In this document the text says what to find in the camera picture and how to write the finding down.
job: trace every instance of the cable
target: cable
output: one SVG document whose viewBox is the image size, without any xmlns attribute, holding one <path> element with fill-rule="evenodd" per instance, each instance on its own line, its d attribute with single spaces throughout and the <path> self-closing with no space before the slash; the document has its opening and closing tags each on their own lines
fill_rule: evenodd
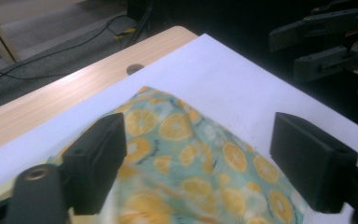
<svg viewBox="0 0 358 224">
<path fill-rule="evenodd" d="M 19 65 L 15 66 L 15 67 L 9 69 L 9 70 L 6 71 L 5 73 L 0 72 L 0 77 L 10 77 L 10 78 L 18 79 L 18 80 L 32 80 L 32 79 L 39 79 L 39 78 L 46 78 L 46 77 L 60 77 L 60 76 L 69 75 L 69 74 L 57 74 L 57 75 L 43 76 L 43 77 L 13 77 L 13 76 L 9 75 L 8 73 L 10 73 L 10 72 L 12 72 L 13 70 L 16 70 L 16 69 L 18 69 L 18 68 L 20 68 L 20 67 L 23 67 L 24 65 L 27 65 L 27 64 L 29 64 L 29 63 L 34 63 L 34 62 L 39 61 L 39 60 L 41 60 L 41 59 L 45 59 L 45 58 L 47 58 L 47 57 L 50 57 L 50 56 L 52 56 L 52 55 L 59 54 L 59 53 L 62 53 L 62 52 L 64 52 L 64 51 L 67 51 L 67 50 L 70 50 L 70 49 L 75 49 L 75 48 L 77 48 L 77 47 L 83 46 L 83 45 L 89 43 L 91 40 L 93 40 L 93 39 L 95 39 L 96 37 L 98 37 L 98 36 L 99 36 L 100 34 L 102 34 L 106 29 L 108 29 L 108 30 L 109 30 L 111 33 L 113 33 L 114 35 L 117 35 L 114 31 L 112 31 L 112 30 L 109 28 L 109 26 L 110 26 L 115 20 L 117 20 L 117 19 L 119 19 L 119 18 L 123 18 L 123 17 L 127 17 L 127 15 L 120 15 L 120 16 L 114 17 L 113 19 L 111 19 L 110 21 L 108 21 L 108 22 L 106 23 L 106 25 L 104 26 L 104 28 L 103 28 L 98 34 L 94 35 L 94 36 L 91 37 L 90 39 L 88 39 L 88 40 L 86 40 L 86 41 L 84 41 L 84 42 L 82 42 L 82 43 L 80 43 L 80 44 L 74 45 L 74 46 L 72 46 L 72 47 L 70 47 L 70 48 L 67 48 L 67 49 L 61 49 L 61 50 L 52 52 L 52 53 L 50 53 L 50 54 L 44 55 L 44 56 L 42 56 L 42 57 L 40 57 L 40 58 L 33 59 L 33 60 L 31 60 L 31 61 L 29 61 L 29 62 L 26 62 L 26 63 L 19 64 Z"/>
</svg>

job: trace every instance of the folded cloth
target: folded cloth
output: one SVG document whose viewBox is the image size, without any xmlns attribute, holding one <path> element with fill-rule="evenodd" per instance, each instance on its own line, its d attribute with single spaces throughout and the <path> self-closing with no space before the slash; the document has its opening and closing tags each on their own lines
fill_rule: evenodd
<svg viewBox="0 0 358 224">
<path fill-rule="evenodd" d="M 118 112 L 115 223 L 302 223 L 307 205 L 281 171 L 182 100 L 142 88 Z"/>
</svg>

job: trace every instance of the white sheet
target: white sheet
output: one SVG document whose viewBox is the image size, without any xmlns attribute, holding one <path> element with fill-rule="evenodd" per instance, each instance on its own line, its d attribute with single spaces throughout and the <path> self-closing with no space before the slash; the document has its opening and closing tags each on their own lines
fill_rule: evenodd
<svg viewBox="0 0 358 224">
<path fill-rule="evenodd" d="M 306 119 L 358 151 L 358 125 L 203 35 L 0 147 L 0 184 L 58 152 L 143 86 L 185 100 L 265 156 L 278 111 Z M 350 215 L 348 206 L 340 215 L 308 210 L 304 223 L 349 223 Z"/>
</svg>

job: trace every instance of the lemon pattern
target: lemon pattern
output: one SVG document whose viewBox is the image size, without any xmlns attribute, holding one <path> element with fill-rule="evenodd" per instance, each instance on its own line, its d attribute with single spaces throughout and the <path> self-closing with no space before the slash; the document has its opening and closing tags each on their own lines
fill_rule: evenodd
<svg viewBox="0 0 358 224">
<path fill-rule="evenodd" d="M 255 147 L 168 93 L 142 90 L 124 114 L 128 155 L 115 223 L 301 223 L 304 201 Z"/>
</svg>

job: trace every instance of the wooden table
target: wooden table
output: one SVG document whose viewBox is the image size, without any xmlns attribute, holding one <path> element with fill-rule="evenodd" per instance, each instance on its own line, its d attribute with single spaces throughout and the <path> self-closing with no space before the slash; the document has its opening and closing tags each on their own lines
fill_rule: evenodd
<svg viewBox="0 0 358 224">
<path fill-rule="evenodd" d="M 0 146 L 125 78 L 129 65 L 151 64 L 196 37 L 173 27 L 0 106 Z"/>
</svg>

